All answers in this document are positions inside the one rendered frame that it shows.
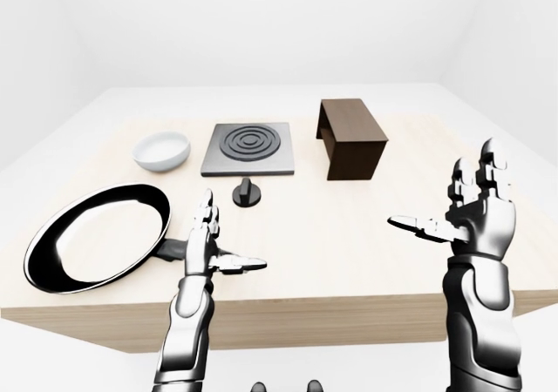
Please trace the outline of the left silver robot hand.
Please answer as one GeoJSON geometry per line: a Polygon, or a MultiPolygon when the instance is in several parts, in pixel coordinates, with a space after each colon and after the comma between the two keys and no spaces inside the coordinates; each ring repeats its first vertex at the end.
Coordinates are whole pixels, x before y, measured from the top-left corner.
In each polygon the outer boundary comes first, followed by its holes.
{"type": "Polygon", "coordinates": [[[187,240],[185,254],[185,275],[212,276],[222,274],[243,274],[267,267],[267,262],[259,258],[230,253],[217,246],[220,235],[219,208],[214,204],[214,195],[207,189],[194,214],[194,225],[187,240]]]}

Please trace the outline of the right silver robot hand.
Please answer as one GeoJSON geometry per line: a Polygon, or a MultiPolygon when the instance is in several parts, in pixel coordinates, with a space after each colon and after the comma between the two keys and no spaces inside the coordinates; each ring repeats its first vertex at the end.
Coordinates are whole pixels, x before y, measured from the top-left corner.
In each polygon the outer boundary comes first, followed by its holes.
{"type": "Polygon", "coordinates": [[[447,187],[451,205],[444,219],[393,215],[387,222],[420,239],[449,242],[455,255],[503,260],[516,225],[510,193],[507,156],[500,142],[490,138],[481,148],[477,170],[464,158],[455,162],[447,187]]]}

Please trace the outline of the round black stove knob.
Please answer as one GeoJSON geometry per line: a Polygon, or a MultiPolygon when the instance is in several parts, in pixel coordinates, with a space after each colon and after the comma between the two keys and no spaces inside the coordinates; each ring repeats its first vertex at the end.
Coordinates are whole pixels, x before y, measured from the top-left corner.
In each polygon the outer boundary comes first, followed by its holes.
{"type": "Polygon", "coordinates": [[[262,197],[261,189],[250,178],[244,177],[232,193],[232,200],[238,207],[248,208],[257,205],[262,197]]]}

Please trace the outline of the flat dark stove plate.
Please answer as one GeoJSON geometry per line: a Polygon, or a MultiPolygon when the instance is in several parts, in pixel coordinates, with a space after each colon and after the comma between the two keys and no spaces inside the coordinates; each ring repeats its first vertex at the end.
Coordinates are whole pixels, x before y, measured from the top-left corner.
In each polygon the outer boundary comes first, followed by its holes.
{"type": "Polygon", "coordinates": [[[218,124],[201,164],[203,177],[294,173],[287,122],[218,124]]]}

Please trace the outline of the black frying pan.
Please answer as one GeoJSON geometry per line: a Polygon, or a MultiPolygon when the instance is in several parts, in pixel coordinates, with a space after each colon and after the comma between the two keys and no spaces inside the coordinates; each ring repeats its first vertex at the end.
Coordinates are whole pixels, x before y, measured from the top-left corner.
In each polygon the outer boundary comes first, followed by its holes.
{"type": "Polygon", "coordinates": [[[125,183],[74,200],[32,238],[24,274],[50,294],[76,294],[127,276],[151,257],[184,260],[187,242],[167,237],[171,203],[156,186],[125,183]]]}

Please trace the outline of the white bowl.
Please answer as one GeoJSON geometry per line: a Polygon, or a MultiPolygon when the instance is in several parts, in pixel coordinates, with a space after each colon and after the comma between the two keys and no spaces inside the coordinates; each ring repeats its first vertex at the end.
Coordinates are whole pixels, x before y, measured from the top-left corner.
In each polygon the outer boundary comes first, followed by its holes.
{"type": "Polygon", "coordinates": [[[190,140],[180,132],[157,132],[132,150],[133,160],[150,172],[168,172],[182,165],[191,152],[190,140]]]}

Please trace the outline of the dark brown wooden box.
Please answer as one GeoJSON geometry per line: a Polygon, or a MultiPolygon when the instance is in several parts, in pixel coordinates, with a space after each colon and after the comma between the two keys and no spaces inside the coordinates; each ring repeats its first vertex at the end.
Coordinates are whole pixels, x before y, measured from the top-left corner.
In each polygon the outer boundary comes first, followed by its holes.
{"type": "Polygon", "coordinates": [[[360,98],[323,99],[316,137],[330,161],[327,180],[370,180],[389,141],[360,98]]]}

